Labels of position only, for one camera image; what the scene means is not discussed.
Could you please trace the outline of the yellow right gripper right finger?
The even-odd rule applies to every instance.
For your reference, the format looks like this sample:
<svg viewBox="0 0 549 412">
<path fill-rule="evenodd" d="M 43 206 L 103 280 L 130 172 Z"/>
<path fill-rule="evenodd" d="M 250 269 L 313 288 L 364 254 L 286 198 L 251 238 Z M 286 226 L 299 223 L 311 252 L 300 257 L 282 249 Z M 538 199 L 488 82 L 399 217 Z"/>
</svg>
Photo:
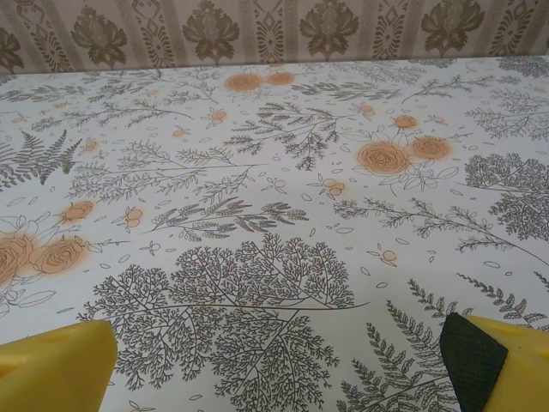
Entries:
<svg viewBox="0 0 549 412">
<path fill-rule="evenodd" d="M 440 349 L 462 411 L 548 410 L 546 332 L 452 313 Z"/>
</svg>

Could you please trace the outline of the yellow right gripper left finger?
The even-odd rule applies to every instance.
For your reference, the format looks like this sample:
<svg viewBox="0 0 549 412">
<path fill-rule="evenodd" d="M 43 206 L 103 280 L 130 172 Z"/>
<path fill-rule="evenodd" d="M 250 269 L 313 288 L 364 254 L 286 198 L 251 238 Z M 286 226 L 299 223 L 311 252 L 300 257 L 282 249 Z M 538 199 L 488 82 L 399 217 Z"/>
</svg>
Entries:
<svg viewBox="0 0 549 412">
<path fill-rule="evenodd" d="M 72 324 L 1 346 L 2 411 L 98 411 L 117 361 L 108 321 Z"/>
</svg>

